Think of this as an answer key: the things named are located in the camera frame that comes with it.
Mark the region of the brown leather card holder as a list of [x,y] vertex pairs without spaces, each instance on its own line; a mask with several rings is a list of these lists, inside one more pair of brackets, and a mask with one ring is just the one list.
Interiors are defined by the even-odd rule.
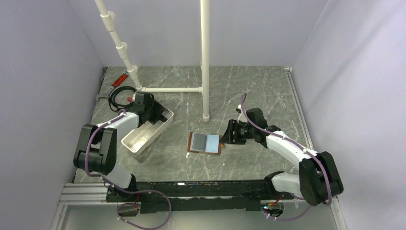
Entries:
[[191,132],[188,138],[187,152],[220,155],[224,146],[220,143],[221,135]]

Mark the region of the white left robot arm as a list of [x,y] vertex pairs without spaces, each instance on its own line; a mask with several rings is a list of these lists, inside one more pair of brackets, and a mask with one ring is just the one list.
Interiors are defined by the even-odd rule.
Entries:
[[159,103],[141,105],[133,112],[120,110],[118,115],[97,125],[82,127],[73,164],[89,177],[100,177],[125,201],[136,198],[138,188],[133,174],[117,162],[121,146],[141,154],[171,124],[174,113]]

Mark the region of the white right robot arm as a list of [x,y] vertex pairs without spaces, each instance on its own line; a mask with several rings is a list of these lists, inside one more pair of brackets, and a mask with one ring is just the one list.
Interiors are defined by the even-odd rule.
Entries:
[[277,152],[298,169],[298,174],[277,171],[266,176],[266,197],[275,199],[281,193],[290,193],[315,207],[321,203],[329,204],[333,197],[343,193],[343,183],[329,152],[306,148],[276,126],[261,128],[236,120],[229,121],[220,143],[244,145],[248,139]]

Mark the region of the light blue credit card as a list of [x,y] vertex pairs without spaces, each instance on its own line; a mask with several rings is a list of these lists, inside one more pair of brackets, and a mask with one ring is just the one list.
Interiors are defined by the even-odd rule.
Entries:
[[217,154],[220,150],[219,140],[220,140],[219,135],[207,135],[206,144],[205,144],[205,152]]

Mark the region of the dark grey credit card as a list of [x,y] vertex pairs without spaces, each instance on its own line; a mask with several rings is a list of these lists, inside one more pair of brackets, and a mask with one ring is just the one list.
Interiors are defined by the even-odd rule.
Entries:
[[190,145],[191,151],[203,152],[205,151],[205,144],[206,144],[206,134],[192,133],[192,140]]

